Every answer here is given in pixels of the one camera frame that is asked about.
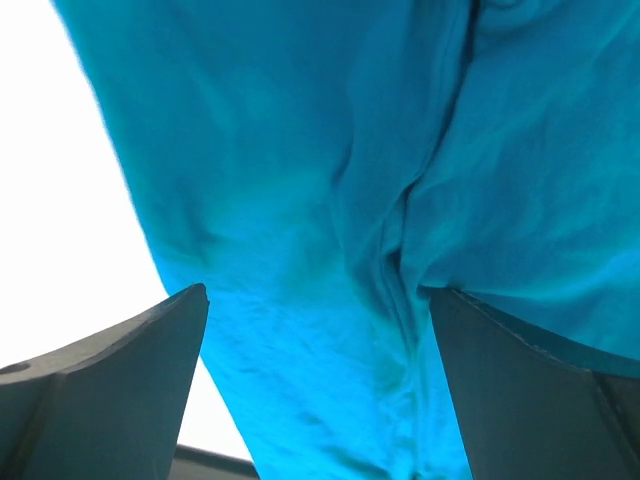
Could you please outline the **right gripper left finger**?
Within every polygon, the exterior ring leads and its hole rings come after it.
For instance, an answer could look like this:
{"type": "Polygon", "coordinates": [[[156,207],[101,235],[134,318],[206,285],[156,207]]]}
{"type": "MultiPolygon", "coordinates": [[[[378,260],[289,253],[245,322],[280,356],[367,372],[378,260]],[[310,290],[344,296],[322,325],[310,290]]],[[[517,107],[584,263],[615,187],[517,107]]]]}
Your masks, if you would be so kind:
{"type": "Polygon", "coordinates": [[[165,479],[209,301],[192,285],[1,370],[4,479],[165,479]]]}

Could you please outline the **teal t-shirt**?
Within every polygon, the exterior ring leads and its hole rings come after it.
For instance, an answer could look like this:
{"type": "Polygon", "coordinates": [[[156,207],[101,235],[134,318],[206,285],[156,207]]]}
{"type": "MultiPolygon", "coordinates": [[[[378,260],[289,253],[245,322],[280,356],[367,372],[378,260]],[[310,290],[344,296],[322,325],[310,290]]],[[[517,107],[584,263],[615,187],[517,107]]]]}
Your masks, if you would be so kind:
{"type": "Polygon", "coordinates": [[[59,1],[264,479],[467,479],[452,286],[639,354],[635,1],[59,1]]]}

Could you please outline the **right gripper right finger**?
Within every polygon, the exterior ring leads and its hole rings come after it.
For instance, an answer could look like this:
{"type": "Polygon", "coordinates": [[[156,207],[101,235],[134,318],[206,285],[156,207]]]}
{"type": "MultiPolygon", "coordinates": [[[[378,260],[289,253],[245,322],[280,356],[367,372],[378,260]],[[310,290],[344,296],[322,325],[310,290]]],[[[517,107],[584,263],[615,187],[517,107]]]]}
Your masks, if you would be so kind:
{"type": "Polygon", "coordinates": [[[638,361],[452,289],[430,311],[473,478],[638,478],[638,361]]]}

